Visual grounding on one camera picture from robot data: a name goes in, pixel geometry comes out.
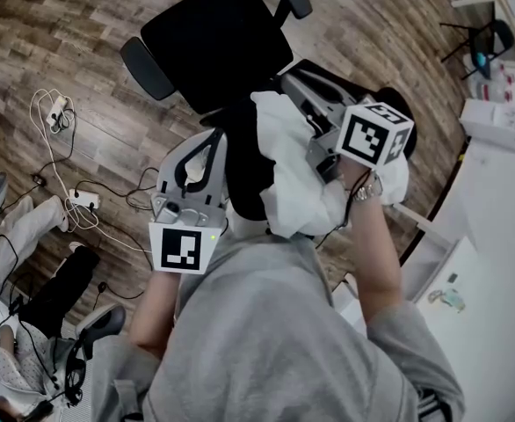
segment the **black pants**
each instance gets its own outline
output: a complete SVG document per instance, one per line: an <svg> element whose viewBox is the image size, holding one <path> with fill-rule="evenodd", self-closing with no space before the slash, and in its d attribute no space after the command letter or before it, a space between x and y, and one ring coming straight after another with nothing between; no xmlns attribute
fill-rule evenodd
<svg viewBox="0 0 515 422"><path fill-rule="evenodd" d="M78 247L39 293L19 311L19 320L38 328L47 338L60 337L62 320L90 284L99 256Z"/></svg>

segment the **wooden floor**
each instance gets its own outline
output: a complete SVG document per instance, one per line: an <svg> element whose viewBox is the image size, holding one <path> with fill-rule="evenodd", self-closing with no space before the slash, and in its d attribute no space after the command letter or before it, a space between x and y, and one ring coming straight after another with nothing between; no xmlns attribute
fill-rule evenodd
<svg viewBox="0 0 515 422"><path fill-rule="evenodd" d="M79 117L71 162L59 172L69 187L96 179L122 192L133 188L148 166L157 167L166 153L196 133L199 116L179 95L156 102L124 68L119 50L159 12L180 0L0 0L0 171L7 171L7 201L33 186L30 175L49 160L29 121L29 102L40 88L56 88L71 96ZM273 9L279 0L265 0ZM290 18L284 27L295 59L308 58L371 89L392 85L409 100L418 130L417 150L410 162L407 206L427 214L434 205L463 143L457 121L466 91L459 68L444 67L439 57L454 47L459 35L439 28L439 21L472 22L478 15L455 11L450 0L312 0L313 14ZM51 136L55 152L69 150L70 132ZM62 195L51 169L47 188L33 192L35 203L52 193ZM147 181L153 184L155 174ZM103 189L100 216L148 247L149 214L136 213ZM416 229L388 212L398 251ZM108 234L131 244L119 231ZM336 285L352 269L348 233L334 234L320 254ZM94 248L102 260L94 280L75 306L70 321L89 313L97 284L106 280L123 295L135 295L149 276L145 258L101 236L96 230L62 234L55 229L17 272L31 272L35 288L69 254L78 240ZM100 303L114 299L109 292ZM135 301L126 302L129 309Z"/></svg>

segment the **person's right arm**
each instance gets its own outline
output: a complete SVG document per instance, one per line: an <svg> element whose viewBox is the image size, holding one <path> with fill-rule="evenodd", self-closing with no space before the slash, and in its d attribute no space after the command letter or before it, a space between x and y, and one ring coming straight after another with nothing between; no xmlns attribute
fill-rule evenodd
<svg viewBox="0 0 515 422"><path fill-rule="evenodd" d="M348 189L367 171L346 158L341 168ZM425 420L423 415L435 416L432 411L444 416L436 420L461 420L461 386L421 313L403 299L400 262L380 199L353 202L350 217L357 265L353 275L367 337L407 379L402 390L403 411L420 420Z"/></svg>

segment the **chair seat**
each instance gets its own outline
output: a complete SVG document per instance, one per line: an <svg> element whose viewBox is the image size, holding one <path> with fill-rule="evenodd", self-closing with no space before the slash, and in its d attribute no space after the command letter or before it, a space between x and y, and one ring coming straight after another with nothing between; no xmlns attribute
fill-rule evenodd
<svg viewBox="0 0 515 422"><path fill-rule="evenodd" d="M183 0L150 20L141 36L199 114L247 97L293 60L263 0Z"/></svg>

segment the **white cable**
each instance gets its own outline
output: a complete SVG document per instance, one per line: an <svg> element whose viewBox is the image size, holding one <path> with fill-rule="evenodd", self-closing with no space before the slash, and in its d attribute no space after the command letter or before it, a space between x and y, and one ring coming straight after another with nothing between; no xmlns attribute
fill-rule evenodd
<svg viewBox="0 0 515 422"><path fill-rule="evenodd" d="M43 92L43 95L37 100L37 112L39 113L39 119L40 119L40 124L42 126L42 130L39 128L39 126L33 120L33 101L35 100L35 97L37 97L37 94L39 94L39 92ZM84 205L77 205L76 203L74 203L71 200L70 194L68 192L68 189L64 185L64 181L62 181L61 176L58 174L58 170L56 170L56 162L54 161L53 150L52 150L52 148L50 146L50 141L48 140L47 129L45 127L45 121L43 120L42 114L40 112L40 101L42 99L44 99L45 97L49 97L49 99L51 101L51 105L54 105L54 100L53 100L53 98L51 96L51 94L53 92L58 93L58 95L60 95L60 96L64 97L65 99L67 99L68 102L70 102L70 104L71 104L71 110L72 110L72 117L71 118L69 116L67 116L65 112L62 112L62 117L64 117L64 119L68 122L68 128L70 128L73 123L76 123L76 111L75 111L75 107L74 107L74 101L72 101L72 98L63 95L57 89L52 89L51 91L47 91L46 89L39 89L38 91L36 91L33 94L33 97L31 98L31 103L29 104L29 119L31 120L31 122L35 126L35 128L37 128L37 131L39 132L40 137L43 139L43 142L47 145L48 153L50 155L50 159L51 159L51 162L52 162L52 165L53 165L54 174L58 178L58 181L60 182L60 184L62 186L62 190L64 191L64 195L65 195L64 208L67 211L68 217L72 220L72 222L74 222L74 227L72 229L69 228L68 232L72 233L72 232L74 232L74 230L76 230L76 228L84 229L84 230L86 230L86 229L97 229L104 236L108 237L109 239L112 239L113 241L115 241L115 242L117 242L117 243L119 243L121 245L124 245L125 247L127 247L130 250L133 250L133 251L145 251L147 253L152 253L152 251L150 251L150 250L137 249L135 247L132 247L132 246L130 246L130 245L120 241L119 239L116 239L116 238L114 238L112 236L109 236L107 233L105 233L98 226L99 225L99 219L98 219L98 217L95 214L93 214L90 211L89 208L85 207ZM51 131L51 133L53 135L56 135L57 133L60 133L61 129L59 127L58 131L53 131L53 128L51 127L50 131ZM92 222L85 215L83 215L81 208L84 208L89 214L91 214L93 216L93 218L95 219L95 222ZM84 227L84 226L80 225L80 217L82 217L82 219L84 219L86 222L88 222L89 226L85 226Z"/></svg>

